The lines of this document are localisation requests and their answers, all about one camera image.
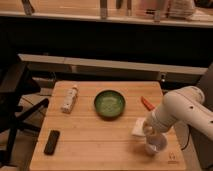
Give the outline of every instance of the wooden table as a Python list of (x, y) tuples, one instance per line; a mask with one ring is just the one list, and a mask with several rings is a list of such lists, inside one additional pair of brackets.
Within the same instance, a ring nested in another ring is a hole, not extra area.
[[(79, 94), (71, 114), (63, 114), (60, 106), (67, 90), (78, 85)], [(114, 121), (102, 120), (94, 111), (93, 101), (102, 90), (119, 91), (126, 99), (123, 115)], [(143, 95), (158, 105), (162, 92), (157, 82), (69, 82), (55, 85), (30, 171), (76, 170), (185, 170), (185, 162), (175, 132), (167, 134), (168, 147), (154, 157), (144, 151), (144, 138), (134, 137), (132, 128), (138, 117), (148, 113), (141, 104)], [(61, 135), (54, 155), (43, 153), (51, 129)]]

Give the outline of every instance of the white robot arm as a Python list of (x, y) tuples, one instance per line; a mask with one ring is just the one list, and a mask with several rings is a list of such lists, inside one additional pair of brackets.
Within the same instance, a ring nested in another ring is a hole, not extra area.
[(166, 140), (162, 133), (169, 131), (178, 120), (191, 125), (213, 141), (213, 112), (202, 105), (204, 100), (203, 92), (193, 86), (165, 94), (162, 103), (148, 114), (143, 124), (147, 143), (165, 147)]

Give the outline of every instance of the small bottle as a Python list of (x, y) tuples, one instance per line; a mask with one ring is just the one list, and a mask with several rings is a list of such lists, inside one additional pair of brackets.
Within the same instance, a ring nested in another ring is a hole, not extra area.
[(77, 95), (78, 95), (78, 88), (77, 88), (77, 85), (74, 85), (67, 92), (67, 96), (65, 97), (63, 105), (61, 106), (61, 112), (70, 114), (75, 104)]

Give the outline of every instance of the bowl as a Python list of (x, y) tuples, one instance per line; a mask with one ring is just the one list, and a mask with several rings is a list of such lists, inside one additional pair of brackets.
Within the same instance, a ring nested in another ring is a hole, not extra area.
[(123, 113), (125, 103), (124, 97), (114, 90), (104, 90), (94, 100), (98, 115), (109, 120), (115, 119)]

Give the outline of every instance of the black remote control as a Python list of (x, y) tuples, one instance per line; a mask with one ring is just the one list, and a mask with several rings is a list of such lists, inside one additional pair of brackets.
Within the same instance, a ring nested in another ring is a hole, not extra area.
[(49, 134), (49, 137), (47, 140), (47, 144), (44, 149), (45, 154), (52, 155), (54, 153), (56, 144), (58, 142), (59, 135), (60, 135), (60, 132), (58, 130), (50, 131), (50, 134)]

